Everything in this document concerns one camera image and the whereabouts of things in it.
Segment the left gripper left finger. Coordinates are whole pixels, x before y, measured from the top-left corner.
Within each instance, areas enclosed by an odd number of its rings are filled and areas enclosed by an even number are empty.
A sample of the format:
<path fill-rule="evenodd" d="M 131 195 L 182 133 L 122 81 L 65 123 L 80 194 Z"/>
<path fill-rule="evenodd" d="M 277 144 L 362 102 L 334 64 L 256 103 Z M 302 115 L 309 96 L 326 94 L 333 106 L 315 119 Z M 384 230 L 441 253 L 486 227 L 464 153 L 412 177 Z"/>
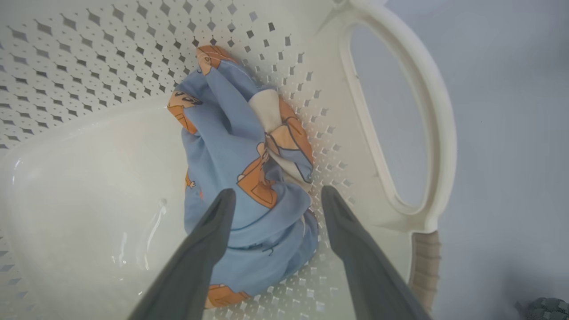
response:
<path fill-rule="evenodd" d="M 222 190 L 131 312 L 131 320 L 201 320 L 212 270 L 226 253 L 236 193 Z"/>

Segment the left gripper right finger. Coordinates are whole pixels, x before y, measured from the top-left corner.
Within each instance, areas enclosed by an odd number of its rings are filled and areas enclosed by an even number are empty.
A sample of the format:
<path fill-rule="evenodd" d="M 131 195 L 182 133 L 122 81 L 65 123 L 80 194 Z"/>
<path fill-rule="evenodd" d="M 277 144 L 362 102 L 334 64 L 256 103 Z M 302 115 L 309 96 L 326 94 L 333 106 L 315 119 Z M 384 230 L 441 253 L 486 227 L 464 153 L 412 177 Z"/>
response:
<path fill-rule="evenodd" d="M 343 262 L 358 320 L 429 320 L 415 294 L 339 191 L 321 189 L 331 249 Z"/>

